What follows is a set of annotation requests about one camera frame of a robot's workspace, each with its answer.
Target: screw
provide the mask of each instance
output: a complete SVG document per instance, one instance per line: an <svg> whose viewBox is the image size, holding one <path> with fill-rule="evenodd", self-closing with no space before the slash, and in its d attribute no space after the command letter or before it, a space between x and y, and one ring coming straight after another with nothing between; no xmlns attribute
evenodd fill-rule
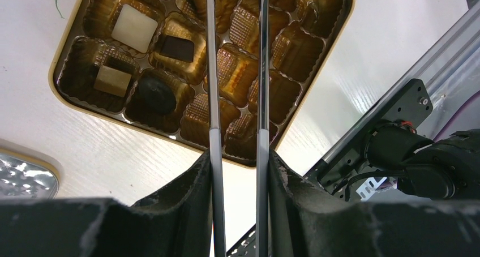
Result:
<svg viewBox="0 0 480 257"><path fill-rule="evenodd" d="M421 105L427 105L428 104L428 99L427 98L420 98L418 101Z"/></svg>

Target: brown plastic tray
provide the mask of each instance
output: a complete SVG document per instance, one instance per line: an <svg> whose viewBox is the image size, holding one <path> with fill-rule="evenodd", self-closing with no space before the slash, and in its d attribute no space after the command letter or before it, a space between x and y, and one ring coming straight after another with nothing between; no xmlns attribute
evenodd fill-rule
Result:
<svg viewBox="0 0 480 257"><path fill-rule="evenodd" d="M206 0L78 0L51 73L66 104L197 150L208 146ZM270 0L270 133L275 148L345 26L354 0ZM259 0L216 0L218 84L224 158L254 166L258 95ZM158 27L146 53L112 38L123 5ZM193 62L160 52L166 36L193 42ZM101 66L131 75L125 95L94 88ZM139 95L155 78L172 90L175 109L162 115Z"/></svg>

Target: white table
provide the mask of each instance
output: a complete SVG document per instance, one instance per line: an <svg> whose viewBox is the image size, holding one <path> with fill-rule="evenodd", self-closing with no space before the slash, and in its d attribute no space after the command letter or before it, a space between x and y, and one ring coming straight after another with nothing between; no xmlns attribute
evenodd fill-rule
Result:
<svg viewBox="0 0 480 257"><path fill-rule="evenodd" d="M58 0L65 18L75 1ZM466 10L466 0L356 0L280 156L305 173ZM58 197L132 204L198 158L57 100L47 78L67 19L55 0L0 0L0 22L0 146L57 167ZM225 163L224 181L229 248L254 224L255 171Z"/></svg>

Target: round dark chocolate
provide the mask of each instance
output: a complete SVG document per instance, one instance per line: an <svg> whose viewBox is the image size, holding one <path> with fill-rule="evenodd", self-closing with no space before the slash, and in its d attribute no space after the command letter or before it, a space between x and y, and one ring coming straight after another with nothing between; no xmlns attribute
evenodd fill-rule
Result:
<svg viewBox="0 0 480 257"><path fill-rule="evenodd" d="M138 92L145 103L158 114L169 114L177 107L177 99L172 90L160 79L140 79Z"/></svg>

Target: beige square chocolate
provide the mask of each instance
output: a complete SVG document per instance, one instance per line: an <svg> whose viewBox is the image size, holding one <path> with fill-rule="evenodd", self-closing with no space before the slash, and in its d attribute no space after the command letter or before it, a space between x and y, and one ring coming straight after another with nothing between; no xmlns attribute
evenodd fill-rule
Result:
<svg viewBox="0 0 480 257"><path fill-rule="evenodd" d="M113 27L112 38L145 53L157 27L157 21L130 5L123 5L115 27Z"/></svg>
<svg viewBox="0 0 480 257"><path fill-rule="evenodd" d="M128 73L108 66L101 66L93 87L105 93L124 97L131 78L132 75Z"/></svg>

